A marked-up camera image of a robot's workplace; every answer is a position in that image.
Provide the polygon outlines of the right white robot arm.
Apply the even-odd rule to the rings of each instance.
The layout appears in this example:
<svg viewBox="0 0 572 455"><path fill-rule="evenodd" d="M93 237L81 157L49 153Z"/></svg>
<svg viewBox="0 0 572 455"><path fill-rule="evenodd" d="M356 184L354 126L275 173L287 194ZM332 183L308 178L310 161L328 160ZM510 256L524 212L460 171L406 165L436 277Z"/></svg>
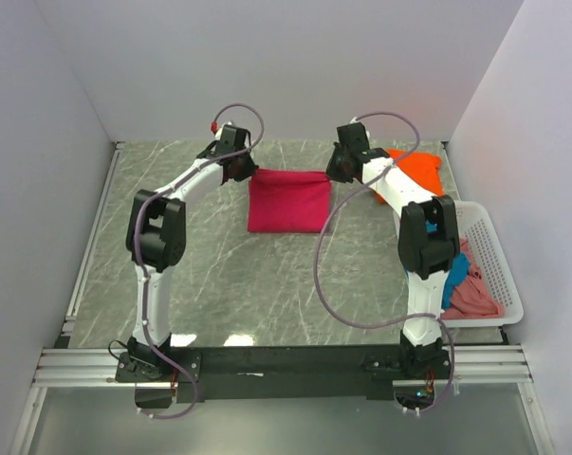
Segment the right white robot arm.
<svg viewBox="0 0 572 455"><path fill-rule="evenodd" d="M359 181L399 221L397 254L407 276L408 303L397 368L408 377L423 377L448 367L440 320L446 280L460 252L455 204L447 195L422 188L385 150L373 148L362 123L338 127L337 136L327 176L342 183Z"/></svg>

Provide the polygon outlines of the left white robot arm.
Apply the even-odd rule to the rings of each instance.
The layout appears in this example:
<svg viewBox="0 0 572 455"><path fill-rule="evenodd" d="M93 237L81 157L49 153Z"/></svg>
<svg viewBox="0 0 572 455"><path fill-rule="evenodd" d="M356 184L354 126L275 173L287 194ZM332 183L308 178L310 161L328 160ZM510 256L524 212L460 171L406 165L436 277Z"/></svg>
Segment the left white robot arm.
<svg viewBox="0 0 572 455"><path fill-rule="evenodd" d="M212 126L214 140L178 177L133 200L126 234L138 281L137 316L127 352L146 373L164 375L170 361L169 305L175 266L187 245L187 212L230 180L244 181L258 169L251 157L251 133L230 122Z"/></svg>

